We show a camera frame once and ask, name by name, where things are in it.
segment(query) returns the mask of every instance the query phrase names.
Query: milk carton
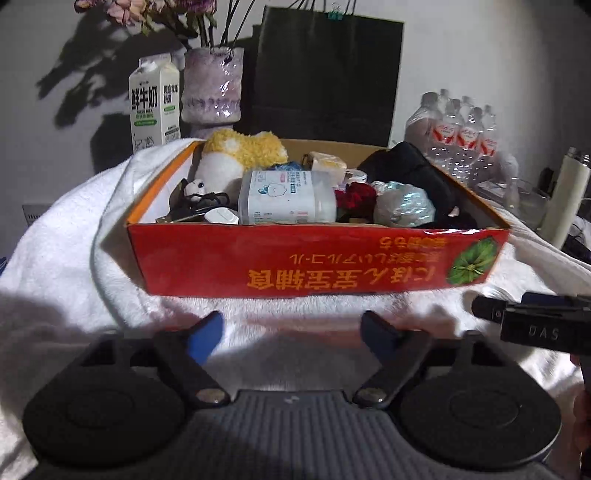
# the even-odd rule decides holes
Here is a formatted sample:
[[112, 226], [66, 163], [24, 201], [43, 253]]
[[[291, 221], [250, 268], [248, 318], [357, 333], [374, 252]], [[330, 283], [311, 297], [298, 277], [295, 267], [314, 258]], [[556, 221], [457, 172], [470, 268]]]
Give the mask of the milk carton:
[[134, 153], [181, 137], [179, 78], [170, 53], [141, 58], [139, 68], [129, 76]]

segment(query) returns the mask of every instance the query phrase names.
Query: black round disc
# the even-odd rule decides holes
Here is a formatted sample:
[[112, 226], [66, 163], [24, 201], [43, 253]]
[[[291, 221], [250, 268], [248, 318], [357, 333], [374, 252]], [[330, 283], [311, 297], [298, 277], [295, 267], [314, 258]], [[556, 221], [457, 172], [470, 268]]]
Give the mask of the black round disc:
[[416, 447], [448, 465], [516, 468], [545, 457], [561, 427], [556, 402], [528, 380], [497, 367], [452, 371], [408, 392], [400, 422]]
[[163, 447], [183, 420], [182, 401], [164, 384], [101, 366], [58, 376], [28, 403], [22, 424], [44, 458], [105, 468]]

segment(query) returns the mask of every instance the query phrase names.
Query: white towel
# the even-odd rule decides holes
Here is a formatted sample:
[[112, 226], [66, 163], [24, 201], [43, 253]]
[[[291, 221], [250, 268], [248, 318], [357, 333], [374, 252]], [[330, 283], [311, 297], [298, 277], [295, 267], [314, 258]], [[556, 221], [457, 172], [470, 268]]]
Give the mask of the white towel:
[[[504, 213], [512, 235], [485, 286], [277, 300], [150, 296], [140, 286], [123, 224], [132, 202], [190, 141], [141, 151], [90, 179], [56, 202], [18, 244], [0, 277], [0, 478], [21, 478], [35, 465], [18, 421], [26, 402], [91, 339], [112, 329], [148, 335], [163, 326], [192, 325], [220, 310], [226, 331], [206, 369], [230, 392], [342, 388], [350, 393], [379, 367], [358, 335], [365, 310], [437, 336], [478, 329], [498, 338], [498, 326], [469, 313], [477, 292], [498, 287], [516, 300], [526, 290], [591, 293], [587, 265]], [[574, 479], [571, 404], [581, 389], [580, 372], [563, 353], [503, 348], [560, 405], [565, 427], [550, 465]]]

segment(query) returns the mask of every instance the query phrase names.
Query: red box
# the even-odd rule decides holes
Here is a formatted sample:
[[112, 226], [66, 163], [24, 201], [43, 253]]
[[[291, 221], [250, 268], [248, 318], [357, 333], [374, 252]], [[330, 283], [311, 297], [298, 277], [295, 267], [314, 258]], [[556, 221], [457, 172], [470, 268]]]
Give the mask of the red box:
[[[358, 166], [378, 147], [283, 140], [290, 159], [310, 151]], [[444, 172], [459, 207], [478, 230], [376, 225], [211, 225], [155, 223], [168, 213], [174, 187], [189, 173], [193, 143], [158, 176], [132, 209], [127, 230], [145, 289], [155, 295], [299, 297], [449, 288], [486, 280], [509, 225]]]

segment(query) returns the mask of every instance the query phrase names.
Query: green leaf graphic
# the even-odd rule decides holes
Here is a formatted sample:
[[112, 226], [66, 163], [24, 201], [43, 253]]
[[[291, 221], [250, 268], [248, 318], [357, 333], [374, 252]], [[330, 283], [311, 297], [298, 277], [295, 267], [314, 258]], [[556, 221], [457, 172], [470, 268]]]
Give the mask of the green leaf graphic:
[[460, 253], [447, 273], [450, 285], [466, 285], [476, 281], [492, 267], [498, 244], [491, 236], [480, 240]]

